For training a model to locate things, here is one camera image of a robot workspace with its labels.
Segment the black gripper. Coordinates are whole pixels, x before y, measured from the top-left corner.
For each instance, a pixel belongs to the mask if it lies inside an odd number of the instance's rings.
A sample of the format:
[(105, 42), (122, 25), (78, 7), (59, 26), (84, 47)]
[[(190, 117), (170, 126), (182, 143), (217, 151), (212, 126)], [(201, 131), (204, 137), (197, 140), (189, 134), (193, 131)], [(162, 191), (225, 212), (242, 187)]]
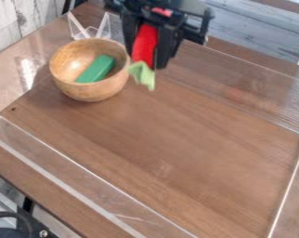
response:
[(206, 43), (208, 26), (214, 18), (214, 12), (200, 0), (105, 0), (105, 7), (118, 13), (129, 11), (134, 14), (121, 14), (124, 41), (129, 54), (137, 33), (137, 16), (161, 26), (157, 30), (154, 49), (156, 70), (166, 67), (184, 39), (200, 45)]

